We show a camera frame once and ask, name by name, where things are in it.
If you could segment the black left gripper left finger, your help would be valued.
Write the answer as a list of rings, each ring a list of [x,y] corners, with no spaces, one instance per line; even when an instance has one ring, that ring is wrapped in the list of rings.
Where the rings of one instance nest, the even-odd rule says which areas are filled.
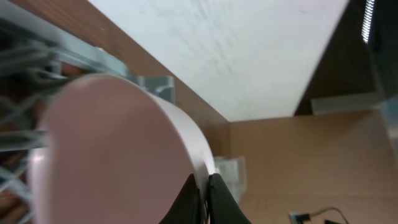
[[[159,224],[201,224],[202,200],[195,177],[190,174],[171,208]]]

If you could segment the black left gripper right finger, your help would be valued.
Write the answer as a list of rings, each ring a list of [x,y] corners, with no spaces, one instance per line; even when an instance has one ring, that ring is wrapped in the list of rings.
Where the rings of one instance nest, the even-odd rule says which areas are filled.
[[[251,224],[218,173],[209,176],[208,211],[211,224]]]

